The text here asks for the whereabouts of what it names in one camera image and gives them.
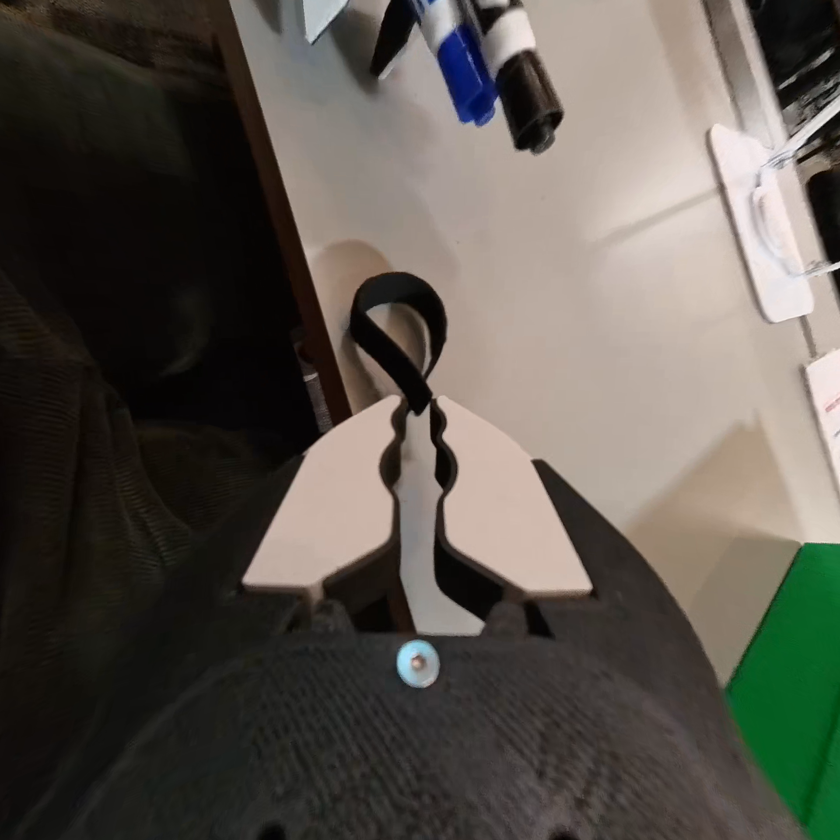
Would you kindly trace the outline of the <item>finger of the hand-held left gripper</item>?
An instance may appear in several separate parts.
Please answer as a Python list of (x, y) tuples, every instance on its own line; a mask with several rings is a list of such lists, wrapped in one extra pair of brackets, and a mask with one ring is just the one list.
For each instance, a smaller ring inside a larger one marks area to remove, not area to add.
[(370, 73), (374, 78), (382, 80), (389, 74), (397, 58), (407, 47), (416, 26), (417, 16), (412, 2), (388, 3), (370, 63)]
[(301, 2), (303, 32), (308, 44), (313, 45), (341, 15), (349, 1), (305, 0)]

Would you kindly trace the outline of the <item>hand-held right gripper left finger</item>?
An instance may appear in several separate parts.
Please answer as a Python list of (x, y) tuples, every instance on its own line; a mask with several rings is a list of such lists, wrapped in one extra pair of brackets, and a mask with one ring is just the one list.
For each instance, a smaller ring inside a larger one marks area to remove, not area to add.
[(382, 464), (403, 440), (402, 408), (389, 395), (309, 448), (244, 574), (247, 591), (320, 601), (328, 584), (398, 536), (394, 479)]

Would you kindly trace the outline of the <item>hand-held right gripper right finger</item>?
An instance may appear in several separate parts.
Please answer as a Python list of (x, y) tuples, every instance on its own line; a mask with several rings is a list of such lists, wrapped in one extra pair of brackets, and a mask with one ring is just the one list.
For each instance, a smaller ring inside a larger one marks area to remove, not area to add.
[(439, 589), (456, 603), (589, 596), (591, 578), (530, 454), (446, 396), (433, 401), (429, 423)]

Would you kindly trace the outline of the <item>blue dry erase marker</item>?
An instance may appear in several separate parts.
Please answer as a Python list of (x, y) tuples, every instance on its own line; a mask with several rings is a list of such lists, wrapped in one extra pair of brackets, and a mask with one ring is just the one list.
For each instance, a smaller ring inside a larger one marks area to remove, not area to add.
[(483, 127), (495, 115), (497, 90), (460, 2), (410, 1), (409, 6), (437, 60), (458, 120)]

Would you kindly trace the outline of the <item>black dry erase marker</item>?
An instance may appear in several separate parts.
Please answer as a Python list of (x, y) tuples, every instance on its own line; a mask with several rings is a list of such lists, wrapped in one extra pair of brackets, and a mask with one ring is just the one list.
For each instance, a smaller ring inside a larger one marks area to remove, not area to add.
[(522, 1), (468, 1), (479, 49), (496, 86), (517, 151), (540, 155), (564, 116)]

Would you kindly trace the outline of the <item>green plastic bin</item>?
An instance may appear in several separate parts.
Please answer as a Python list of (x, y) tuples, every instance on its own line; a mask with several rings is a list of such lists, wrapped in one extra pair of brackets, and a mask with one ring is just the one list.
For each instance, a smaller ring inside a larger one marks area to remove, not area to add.
[(726, 688), (756, 763), (810, 838), (839, 838), (839, 547), (795, 555)]

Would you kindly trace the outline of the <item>white printed paper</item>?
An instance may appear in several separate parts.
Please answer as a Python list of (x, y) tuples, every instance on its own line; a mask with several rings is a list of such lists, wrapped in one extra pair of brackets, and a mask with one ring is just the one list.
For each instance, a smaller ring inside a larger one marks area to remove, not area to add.
[(804, 378), (827, 463), (839, 490), (839, 349), (807, 364)]

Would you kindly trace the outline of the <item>white flat pad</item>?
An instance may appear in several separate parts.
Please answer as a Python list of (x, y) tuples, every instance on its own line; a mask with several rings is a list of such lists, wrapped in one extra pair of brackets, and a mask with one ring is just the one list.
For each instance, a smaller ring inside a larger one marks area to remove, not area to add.
[(783, 190), (786, 172), (769, 166), (772, 151), (744, 132), (717, 123), (707, 142), (762, 318), (775, 324), (811, 315), (815, 300)]

